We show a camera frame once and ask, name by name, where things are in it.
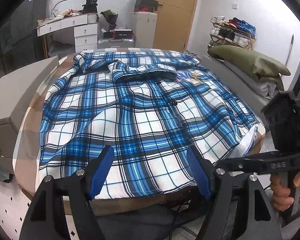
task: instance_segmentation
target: gray mattress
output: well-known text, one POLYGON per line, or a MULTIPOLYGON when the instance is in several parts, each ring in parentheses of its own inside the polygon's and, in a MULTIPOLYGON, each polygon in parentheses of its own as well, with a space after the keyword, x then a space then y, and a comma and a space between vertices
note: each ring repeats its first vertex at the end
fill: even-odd
POLYGON ((222 61, 215 58, 204 56, 201 59, 201 65, 212 70, 231 90, 234 92, 250 109, 261 119, 263 125, 267 121, 261 109, 266 106, 270 100, 263 98, 248 87, 245 82, 226 67, 222 61))

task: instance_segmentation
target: human hand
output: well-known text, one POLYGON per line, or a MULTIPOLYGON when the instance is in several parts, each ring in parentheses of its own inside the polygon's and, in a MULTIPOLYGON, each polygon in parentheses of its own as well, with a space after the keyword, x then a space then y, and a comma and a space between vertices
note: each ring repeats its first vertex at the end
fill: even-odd
MULTIPOLYGON (((272 199, 274 201, 274 207, 279 211, 288 209, 294 201, 292 197, 289 197, 290 189, 281 185, 278 174, 271 174, 270 181, 270 188, 273 191, 272 199)), ((300 172, 294 177, 293 184, 295 187, 300 187, 300 172)))

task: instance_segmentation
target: white sneaker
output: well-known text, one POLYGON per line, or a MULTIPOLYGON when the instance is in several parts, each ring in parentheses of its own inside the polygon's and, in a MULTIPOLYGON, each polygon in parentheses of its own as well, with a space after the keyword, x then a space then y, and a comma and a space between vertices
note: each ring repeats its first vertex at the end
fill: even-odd
POLYGON ((239 41, 238 41, 238 45, 241 45, 243 47, 247 47, 249 45, 249 41, 248 39, 245 39, 243 37, 239 37, 239 41))
POLYGON ((240 37, 239 36, 235 36, 233 39, 233 43, 238 44, 240 37))
POLYGON ((215 35, 215 34, 216 34, 216 30, 214 28, 212 28, 210 31, 210 35, 215 35))
POLYGON ((218 36, 219 35, 219 31, 220 31, 220 29, 219 28, 215 28, 215 30, 216 30, 216 32, 215 32, 215 36, 218 36))
POLYGON ((219 23, 220 25, 223 25, 223 23, 226 21, 226 18, 223 16, 219 16, 217 17, 217 23, 219 23))
POLYGON ((210 22, 215 23, 215 24, 220 24, 223 25, 223 23, 226 21, 226 18, 223 16, 219 16, 219 17, 212 17, 210 22))
POLYGON ((210 22, 212 22, 212 23, 217 23, 217 18, 218 18, 218 17, 212 17, 211 20, 210 20, 210 22))

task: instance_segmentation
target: patterned cloth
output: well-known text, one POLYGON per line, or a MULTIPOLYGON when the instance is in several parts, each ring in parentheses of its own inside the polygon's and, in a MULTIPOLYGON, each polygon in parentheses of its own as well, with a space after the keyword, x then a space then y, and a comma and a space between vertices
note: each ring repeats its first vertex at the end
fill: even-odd
POLYGON ((215 163, 249 132, 255 135, 259 124, 198 63, 177 52, 77 54, 45 98, 40 180, 70 176, 111 145, 115 160, 96 198, 155 195, 193 184, 190 144, 215 163))

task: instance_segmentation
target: green pillow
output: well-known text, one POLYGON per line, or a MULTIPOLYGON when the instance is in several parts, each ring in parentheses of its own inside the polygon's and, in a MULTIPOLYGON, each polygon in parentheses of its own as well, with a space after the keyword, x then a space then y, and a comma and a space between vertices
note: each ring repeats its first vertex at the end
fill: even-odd
POLYGON ((279 74, 291 75, 280 61, 254 50, 224 45, 214 46, 209 49, 208 53, 212 57, 222 58, 237 66, 256 82, 274 81, 281 91, 284 91, 284 88, 279 74))

